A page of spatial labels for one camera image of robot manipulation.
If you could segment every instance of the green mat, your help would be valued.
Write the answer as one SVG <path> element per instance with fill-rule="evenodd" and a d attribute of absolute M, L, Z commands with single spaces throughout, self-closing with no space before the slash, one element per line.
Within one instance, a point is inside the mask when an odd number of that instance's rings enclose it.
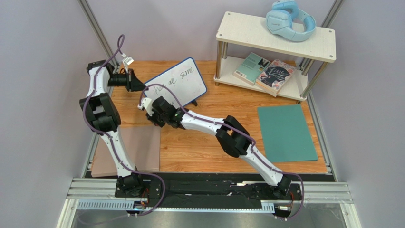
<path fill-rule="evenodd" d="M 318 160 L 301 105 L 259 107 L 257 113 L 270 162 Z"/>

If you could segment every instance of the white robotic arm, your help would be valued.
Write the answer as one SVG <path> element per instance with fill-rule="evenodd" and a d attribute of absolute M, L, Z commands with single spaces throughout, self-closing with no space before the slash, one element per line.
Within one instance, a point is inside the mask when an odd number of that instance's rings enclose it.
<path fill-rule="evenodd" d="M 80 100 L 80 105 L 82 109 L 86 109 L 87 121 L 95 129 L 105 133 L 99 134 L 107 144 L 116 164 L 118 173 L 117 187 L 125 193 L 135 192 L 137 194 L 139 192 L 129 186 L 136 186 L 140 182 L 139 176 L 134 175 L 134 173 L 122 166 L 124 164 L 129 169 L 136 170 L 136 166 L 129 159 L 121 139 L 119 131 L 121 120 L 118 111 L 106 90 L 107 86 L 126 86 L 128 91 L 139 91 L 144 89 L 145 85 L 135 77 L 131 69 L 129 69 L 128 73 L 114 75 L 108 65 L 100 69 L 94 81 L 96 71 L 102 63 L 89 64 L 87 70 L 91 82 L 94 83 L 91 83 L 87 96 L 91 95 L 94 90 L 95 93 L 91 96 L 86 107 L 84 107 L 85 99 Z M 225 119 L 211 118 L 182 107 L 176 109 L 163 97 L 159 97 L 154 101 L 150 98 L 143 98 L 138 108 L 145 109 L 148 120 L 160 127 L 169 124 L 174 128 L 197 130 L 215 136 L 227 154 L 235 158 L 242 158 L 259 172 L 267 184 L 276 186 L 283 195 L 287 194 L 291 180 L 258 151 L 252 141 L 249 140 L 249 133 L 232 116 Z"/>
<path fill-rule="evenodd" d="M 233 132 L 231 135 L 228 127 L 240 130 L 248 135 L 247 131 L 231 116 L 226 119 L 212 118 L 197 114 L 193 111 L 175 109 L 163 97 L 155 101 L 150 98 L 143 98 L 138 109 L 146 110 L 147 117 L 156 125 L 163 126 L 169 124 L 174 128 L 186 130 L 197 130 L 216 136 L 224 151 L 232 157 L 240 157 L 250 164 L 271 186 L 283 184 L 282 192 L 287 192 L 290 181 L 283 179 L 281 170 L 276 168 L 245 136 Z"/>

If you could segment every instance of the blue headphones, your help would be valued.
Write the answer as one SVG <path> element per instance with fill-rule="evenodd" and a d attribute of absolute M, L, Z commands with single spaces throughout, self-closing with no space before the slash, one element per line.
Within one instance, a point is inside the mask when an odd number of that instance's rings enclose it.
<path fill-rule="evenodd" d="M 292 30 L 292 21 L 298 18 L 305 25 L 305 32 Z M 294 0 L 281 0 L 273 3 L 266 15 L 267 28 L 272 34 L 280 35 L 292 41 L 307 40 L 317 26 L 313 16 L 298 8 Z"/>

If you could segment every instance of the whiteboard frame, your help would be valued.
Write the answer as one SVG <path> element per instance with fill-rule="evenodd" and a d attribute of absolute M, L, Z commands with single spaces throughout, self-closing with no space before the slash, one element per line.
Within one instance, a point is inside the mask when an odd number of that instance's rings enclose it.
<path fill-rule="evenodd" d="M 144 82 L 144 85 L 146 85 L 146 84 L 147 84 L 147 83 L 149 83 L 150 81 L 154 80 L 155 78 L 159 77 L 160 75 L 162 75 L 162 74 L 166 73 L 167 71 L 169 71 L 169 70 L 171 70 L 171 69 L 175 68 L 176 66 L 180 65 L 181 63 L 183 63 L 183 62 L 187 61 L 188 59 L 191 59 L 191 60 L 194 62 L 195 68 L 197 69 L 198 74 L 200 75 L 201 80 L 202 80 L 202 82 L 204 83 L 204 86 L 205 86 L 205 92 L 204 92 L 204 93 L 202 93 L 201 95 L 199 95 L 198 97 L 194 98 L 194 99 L 193 99 L 193 100 L 191 100 L 190 102 L 186 103 L 185 105 L 183 105 L 183 107 L 184 107 L 184 106 L 186 106 L 186 105 L 188 105 L 188 104 L 190 104 L 192 101 L 197 100 L 197 99 L 198 99 L 198 98 L 200 98 L 202 95 L 204 95 L 204 94 L 206 94 L 206 93 L 207 93 L 208 88 L 207 88 L 207 85 L 205 84 L 205 81 L 204 81 L 203 76 L 202 76 L 202 75 L 201 75 L 201 73 L 200 73 L 200 70 L 198 69 L 197 64 L 195 63 L 194 58 L 192 58 L 192 57 L 188 57 L 188 58 L 184 59 L 183 61 L 180 61 L 178 64 L 176 64 L 176 65 L 172 66 L 171 68 L 169 68 L 169 69 L 167 69 L 167 70 L 165 70 L 165 71 L 161 72 L 160 74 L 156 75 L 155 77 L 153 77 L 153 78 L 149 79 L 148 81 Z"/>

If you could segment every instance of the book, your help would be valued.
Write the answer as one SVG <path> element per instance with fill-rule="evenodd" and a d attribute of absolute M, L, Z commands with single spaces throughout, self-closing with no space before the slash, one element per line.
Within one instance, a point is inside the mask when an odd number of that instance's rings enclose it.
<path fill-rule="evenodd" d="M 257 77 L 256 85 L 269 94 L 277 96 L 295 70 L 295 67 L 276 59 Z"/>
<path fill-rule="evenodd" d="M 250 53 L 245 61 L 233 72 L 233 75 L 249 85 L 254 85 L 259 74 L 266 69 L 270 61 Z"/>

